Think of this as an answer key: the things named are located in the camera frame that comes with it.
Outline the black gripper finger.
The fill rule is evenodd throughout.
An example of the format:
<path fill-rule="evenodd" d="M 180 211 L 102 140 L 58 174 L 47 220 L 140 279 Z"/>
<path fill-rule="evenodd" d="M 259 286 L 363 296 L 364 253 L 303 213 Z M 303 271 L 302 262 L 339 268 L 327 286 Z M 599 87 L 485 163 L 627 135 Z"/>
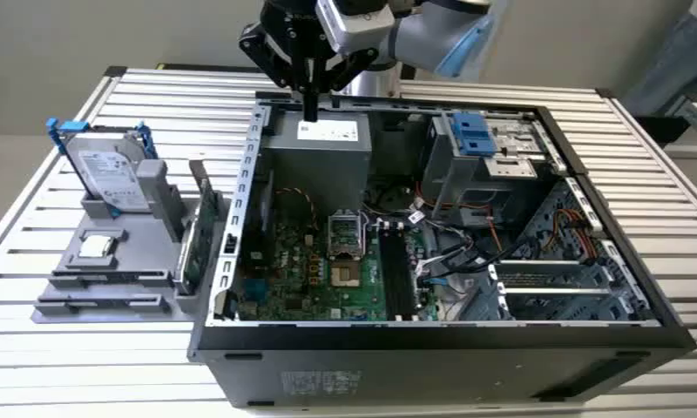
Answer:
<path fill-rule="evenodd" d="M 248 25 L 240 35 L 240 49 L 280 87 L 290 87 L 303 95 L 304 121 L 312 120 L 312 83 L 307 56 L 303 54 L 296 31 L 286 36 L 286 61 L 268 43 L 262 24 Z"/>
<path fill-rule="evenodd" d="M 336 53 L 322 51 L 312 66 L 312 121 L 319 120 L 319 98 L 322 94 L 340 91 L 367 70 L 378 58 L 378 49 L 370 48 L 348 54 L 330 69 L 327 63 Z"/>

